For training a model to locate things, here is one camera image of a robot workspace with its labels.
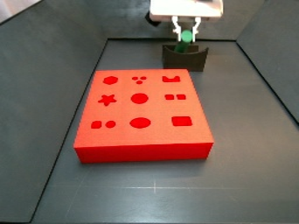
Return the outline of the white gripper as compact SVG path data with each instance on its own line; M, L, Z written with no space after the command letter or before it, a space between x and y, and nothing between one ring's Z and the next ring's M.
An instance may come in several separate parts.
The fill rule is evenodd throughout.
M192 42L196 41L202 18L220 18L223 15L223 0L150 0L150 10L146 14L146 20L154 26L162 22L171 22L172 32L182 41L183 22L194 20L191 28Z

